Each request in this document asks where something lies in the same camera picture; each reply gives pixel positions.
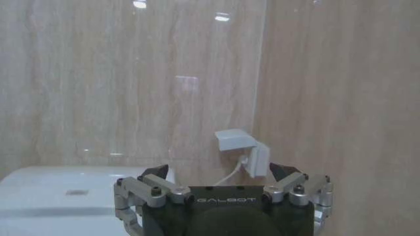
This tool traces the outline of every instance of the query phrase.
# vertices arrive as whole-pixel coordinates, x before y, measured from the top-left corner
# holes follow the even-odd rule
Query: marble wall
[[[213,132],[252,130],[264,16],[264,0],[1,1],[1,176],[169,163],[213,183],[236,162]]]
[[[242,128],[274,162],[330,174],[324,235],[420,235],[420,1],[145,6],[0,1],[0,178],[169,163],[210,184],[236,162],[213,132]]]
[[[328,236],[417,236],[420,1],[268,0],[253,134],[336,183]]]

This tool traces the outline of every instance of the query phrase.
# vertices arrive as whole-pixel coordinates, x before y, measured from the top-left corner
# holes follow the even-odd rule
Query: charging cable
[[[241,169],[241,165],[245,165],[246,163],[248,163],[248,158],[245,155],[242,155],[237,161],[237,164],[232,173],[225,178],[222,178],[217,183],[214,183],[213,186],[218,186],[222,182],[225,182],[238,172],[238,170]]]

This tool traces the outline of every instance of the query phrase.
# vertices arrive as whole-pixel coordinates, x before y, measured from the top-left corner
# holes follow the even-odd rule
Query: toilet tank
[[[125,236],[113,183],[141,167],[28,167],[0,182],[0,236]],[[169,169],[166,180],[174,182]]]

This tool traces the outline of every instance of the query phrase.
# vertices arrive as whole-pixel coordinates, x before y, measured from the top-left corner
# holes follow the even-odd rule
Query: white toilet
[[[144,170],[28,167],[14,171],[0,182],[0,236],[126,236],[114,217],[113,183]],[[174,182],[172,170],[166,180]]]

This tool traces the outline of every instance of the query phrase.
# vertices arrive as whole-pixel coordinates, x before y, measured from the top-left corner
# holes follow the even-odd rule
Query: silver metal link
[[[314,210],[321,211],[324,213],[325,218],[332,215],[332,206],[321,206],[314,205]]]
[[[129,206],[133,206],[138,199],[145,201],[149,207],[161,207],[166,203],[165,194],[161,193],[157,196],[152,196],[152,187],[133,177],[124,178],[121,185],[114,184],[113,191],[114,195],[120,195],[126,199]]]
[[[116,209],[116,217],[124,222],[124,228],[130,236],[142,236],[142,228],[137,222],[136,213],[128,208],[125,210]]]
[[[177,186],[156,175],[144,176],[142,182],[149,186],[160,187],[168,193],[170,201],[176,204],[184,204],[184,199],[190,195],[189,187]]]
[[[333,204],[333,192],[321,192],[312,197],[313,203],[329,207]]]
[[[325,213],[321,210],[314,209],[314,221],[322,222],[325,218],[326,218]]]
[[[322,222],[313,221],[313,235],[314,236],[320,235],[322,228],[324,228],[324,221]]]
[[[125,209],[128,207],[128,199],[124,198],[121,195],[113,196],[113,202],[116,209]]]
[[[282,201],[284,194],[286,194],[297,184],[304,183],[304,181],[304,174],[294,172],[274,185],[264,186],[264,194],[269,195],[272,203],[278,203]]]

